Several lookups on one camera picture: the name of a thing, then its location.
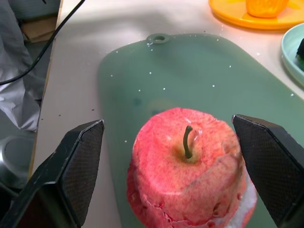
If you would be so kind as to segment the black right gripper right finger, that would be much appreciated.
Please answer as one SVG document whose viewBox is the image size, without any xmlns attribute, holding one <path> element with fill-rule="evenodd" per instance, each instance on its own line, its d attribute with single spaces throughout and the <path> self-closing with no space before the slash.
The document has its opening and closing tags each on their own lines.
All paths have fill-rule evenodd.
<svg viewBox="0 0 304 228">
<path fill-rule="evenodd" d="M 281 126 L 236 114 L 247 172 L 278 228 L 304 226 L 304 149 Z"/>
</svg>

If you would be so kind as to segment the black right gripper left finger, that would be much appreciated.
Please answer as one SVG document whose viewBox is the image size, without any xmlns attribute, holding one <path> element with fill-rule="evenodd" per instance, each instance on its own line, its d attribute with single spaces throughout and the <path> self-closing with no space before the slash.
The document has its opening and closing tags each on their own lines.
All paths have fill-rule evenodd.
<svg viewBox="0 0 304 228">
<path fill-rule="evenodd" d="M 95 188 L 103 120 L 68 131 L 0 222 L 2 228 L 80 228 Z"/>
</svg>

